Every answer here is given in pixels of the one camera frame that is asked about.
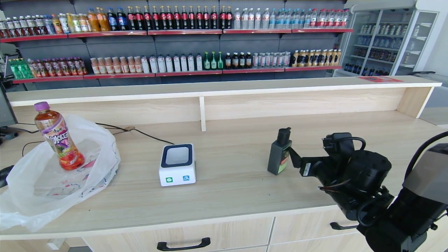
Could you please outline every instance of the white plastic bag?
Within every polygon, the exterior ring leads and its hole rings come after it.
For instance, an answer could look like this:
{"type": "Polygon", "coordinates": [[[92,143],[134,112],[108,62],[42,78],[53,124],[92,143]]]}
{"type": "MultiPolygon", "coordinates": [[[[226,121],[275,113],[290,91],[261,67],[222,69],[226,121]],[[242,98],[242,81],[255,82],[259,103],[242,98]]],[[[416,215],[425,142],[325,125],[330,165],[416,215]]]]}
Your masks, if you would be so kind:
{"type": "Polygon", "coordinates": [[[120,154],[115,137],[103,127],[65,115],[70,136],[84,155],[84,166],[66,171],[47,142],[21,158],[0,195],[0,230],[22,225],[36,232],[72,206],[102,191],[115,176],[120,154]]]}

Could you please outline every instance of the pegboard wall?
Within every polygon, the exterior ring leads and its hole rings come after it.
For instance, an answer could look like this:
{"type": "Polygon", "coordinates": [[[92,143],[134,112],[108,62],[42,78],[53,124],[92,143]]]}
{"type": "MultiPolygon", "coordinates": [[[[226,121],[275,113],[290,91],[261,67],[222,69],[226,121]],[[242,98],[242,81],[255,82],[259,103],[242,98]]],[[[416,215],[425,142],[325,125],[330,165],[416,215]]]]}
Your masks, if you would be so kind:
{"type": "MultiPolygon", "coordinates": [[[[200,5],[208,7],[211,12],[212,6],[216,6],[219,13],[221,6],[235,8],[265,8],[275,9],[342,9],[344,6],[341,0],[27,0],[3,2],[2,8],[6,17],[19,17],[25,15],[45,15],[58,13],[87,13],[88,8],[100,7],[107,11],[112,7],[117,11],[122,7],[127,12],[127,6],[140,6],[142,11],[144,6],[156,6],[159,10],[161,5],[177,5],[179,11],[185,5],[186,11],[189,6],[193,6],[196,12],[200,5]]],[[[284,52],[294,50],[331,49],[336,41],[334,34],[222,34],[222,35],[157,35],[157,36],[111,36],[92,37],[81,39],[52,39],[37,41],[17,42],[21,54],[24,58],[60,58],[60,57],[81,57],[88,71],[91,72],[90,58],[92,57],[113,57],[113,56],[139,56],[145,55],[166,55],[192,53],[197,55],[204,52],[221,51],[223,57],[227,52],[284,52]]],[[[190,83],[190,82],[211,82],[211,81],[238,81],[238,80],[262,80],[262,79],[285,79],[285,78],[319,78],[325,77],[325,70],[303,71],[303,72],[282,72],[282,73],[256,73],[256,74],[220,74],[220,75],[194,75],[194,76],[173,76],[155,78],[116,78],[101,80],[82,80],[67,82],[42,82],[36,83],[37,89],[70,88],[70,87],[98,87],[98,86],[124,86],[124,85],[147,85],[164,83],[190,83]]]]}

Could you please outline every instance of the red sign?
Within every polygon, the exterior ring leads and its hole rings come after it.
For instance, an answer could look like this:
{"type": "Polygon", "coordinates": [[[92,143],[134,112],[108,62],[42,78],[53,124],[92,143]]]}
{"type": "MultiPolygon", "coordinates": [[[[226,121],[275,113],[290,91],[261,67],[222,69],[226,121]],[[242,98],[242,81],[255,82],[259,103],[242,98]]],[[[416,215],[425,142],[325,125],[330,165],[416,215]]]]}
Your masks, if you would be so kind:
{"type": "Polygon", "coordinates": [[[392,79],[392,78],[384,77],[384,76],[362,76],[362,77],[358,77],[358,78],[367,80],[367,81],[371,81],[371,82],[375,82],[375,83],[404,82],[401,80],[392,79]]]}

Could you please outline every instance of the drawer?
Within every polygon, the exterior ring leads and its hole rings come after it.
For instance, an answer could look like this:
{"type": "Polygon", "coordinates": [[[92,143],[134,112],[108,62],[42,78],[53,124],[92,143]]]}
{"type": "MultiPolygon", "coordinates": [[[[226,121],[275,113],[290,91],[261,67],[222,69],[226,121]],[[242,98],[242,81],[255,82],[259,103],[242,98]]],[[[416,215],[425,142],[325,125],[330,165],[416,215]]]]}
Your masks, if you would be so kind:
{"type": "Polygon", "coordinates": [[[330,222],[338,222],[341,226],[358,224],[358,222],[347,220],[337,207],[313,213],[278,216],[274,222],[271,243],[293,242],[357,232],[356,229],[334,230],[331,228],[330,222]]]}
{"type": "Polygon", "coordinates": [[[273,244],[268,252],[373,252],[361,233],[273,244]]]}
{"type": "Polygon", "coordinates": [[[156,249],[158,242],[167,242],[169,248],[181,248],[198,245],[202,238],[210,237],[210,245],[191,251],[215,251],[267,245],[272,221],[273,218],[259,218],[201,226],[84,237],[84,240],[93,252],[148,252],[158,251],[156,249]]]}

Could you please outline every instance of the green bottle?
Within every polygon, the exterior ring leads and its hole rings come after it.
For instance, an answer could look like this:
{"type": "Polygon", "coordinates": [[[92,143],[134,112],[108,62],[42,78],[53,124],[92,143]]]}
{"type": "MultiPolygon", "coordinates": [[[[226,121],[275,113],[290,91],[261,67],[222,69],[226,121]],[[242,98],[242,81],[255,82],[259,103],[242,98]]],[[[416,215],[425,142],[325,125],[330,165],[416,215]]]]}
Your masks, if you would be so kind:
{"type": "Polygon", "coordinates": [[[204,69],[205,70],[210,70],[210,61],[208,60],[208,52],[205,52],[204,69]]]}
{"type": "Polygon", "coordinates": [[[211,69],[216,70],[215,52],[211,52],[211,69]]]}
{"type": "Polygon", "coordinates": [[[221,58],[221,52],[219,52],[219,56],[218,56],[218,69],[223,69],[224,68],[224,62],[221,58]]]}

